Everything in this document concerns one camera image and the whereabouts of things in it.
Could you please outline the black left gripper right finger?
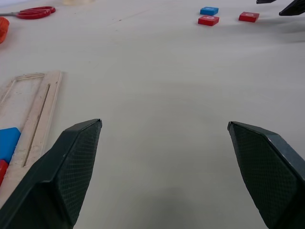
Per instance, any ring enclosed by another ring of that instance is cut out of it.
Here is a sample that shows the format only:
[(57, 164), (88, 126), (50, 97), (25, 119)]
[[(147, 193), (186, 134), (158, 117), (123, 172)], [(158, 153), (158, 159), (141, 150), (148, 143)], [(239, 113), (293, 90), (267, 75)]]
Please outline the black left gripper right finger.
[(245, 186), (269, 229), (305, 227), (305, 161), (277, 133), (230, 121)]

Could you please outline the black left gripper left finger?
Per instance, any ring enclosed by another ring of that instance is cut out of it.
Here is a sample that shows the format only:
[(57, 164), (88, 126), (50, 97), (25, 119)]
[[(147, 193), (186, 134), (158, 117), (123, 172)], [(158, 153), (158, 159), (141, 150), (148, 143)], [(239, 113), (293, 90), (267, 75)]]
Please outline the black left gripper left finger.
[(0, 209), (2, 229), (72, 229), (92, 177), (101, 119), (64, 130)]

